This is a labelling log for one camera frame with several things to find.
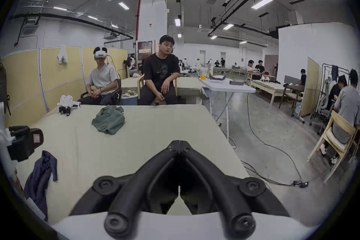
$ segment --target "white vr headset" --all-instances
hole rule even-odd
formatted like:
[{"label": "white vr headset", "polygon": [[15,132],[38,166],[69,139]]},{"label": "white vr headset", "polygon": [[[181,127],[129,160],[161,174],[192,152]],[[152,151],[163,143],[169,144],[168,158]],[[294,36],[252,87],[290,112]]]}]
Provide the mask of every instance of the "white vr headset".
[{"label": "white vr headset", "polygon": [[94,60],[96,59],[106,59],[106,51],[104,51],[102,48],[100,48],[99,51],[96,51],[94,54]]}]

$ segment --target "doorway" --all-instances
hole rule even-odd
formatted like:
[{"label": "doorway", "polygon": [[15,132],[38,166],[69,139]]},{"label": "doorway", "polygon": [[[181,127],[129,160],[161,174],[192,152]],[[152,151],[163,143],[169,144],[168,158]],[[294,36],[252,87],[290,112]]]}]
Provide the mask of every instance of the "doorway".
[{"label": "doorway", "polygon": [[205,59],[206,59],[206,51],[205,50],[200,50],[200,61],[202,63],[203,66],[205,66]]}]

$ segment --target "white shoe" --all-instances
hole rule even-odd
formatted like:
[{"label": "white shoe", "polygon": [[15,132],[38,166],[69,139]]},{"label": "white shoe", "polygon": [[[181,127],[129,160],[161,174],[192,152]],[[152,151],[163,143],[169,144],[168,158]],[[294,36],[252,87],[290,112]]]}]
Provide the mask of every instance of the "white shoe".
[{"label": "white shoe", "polygon": [[337,162],[337,159],[338,159],[338,157],[336,155],[334,157],[332,157],[331,160],[330,160],[331,164],[335,165],[336,162]]},{"label": "white shoe", "polygon": [[320,151],[321,151],[321,155],[322,155],[322,156],[325,156],[325,155],[326,155],[326,151],[327,151],[327,150],[328,150],[328,149],[325,148],[324,143],[321,144],[321,146],[320,146]]}]

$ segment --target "hanging clothes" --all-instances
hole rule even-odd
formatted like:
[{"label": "hanging clothes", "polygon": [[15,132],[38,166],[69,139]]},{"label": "hanging clothes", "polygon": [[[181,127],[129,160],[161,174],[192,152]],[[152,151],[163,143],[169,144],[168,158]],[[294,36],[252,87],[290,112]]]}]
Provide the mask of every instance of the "hanging clothes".
[{"label": "hanging clothes", "polygon": [[45,215],[47,221],[46,189],[52,173],[52,180],[58,180],[58,160],[50,152],[43,150],[41,158],[35,162],[34,170],[26,180],[25,198],[31,198]]},{"label": "hanging clothes", "polygon": [[333,67],[331,68],[331,79],[332,79],[332,81],[337,82],[338,77],[339,77],[339,67],[337,67],[336,65],[333,65]]}]

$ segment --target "hand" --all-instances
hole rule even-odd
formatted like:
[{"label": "hand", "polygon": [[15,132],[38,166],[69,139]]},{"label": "hand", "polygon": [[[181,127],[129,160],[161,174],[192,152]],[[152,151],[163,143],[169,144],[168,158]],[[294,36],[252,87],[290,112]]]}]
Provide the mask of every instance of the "hand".
[{"label": "hand", "polygon": [[165,80],[164,83],[161,86],[161,93],[168,93],[169,92],[169,88],[170,88],[170,81],[169,80]]},{"label": "hand", "polygon": [[160,101],[160,102],[162,102],[162,101],[164,101],[164,96],[160,93],[160,92],[157,92],[156,93],[156,98]]}]

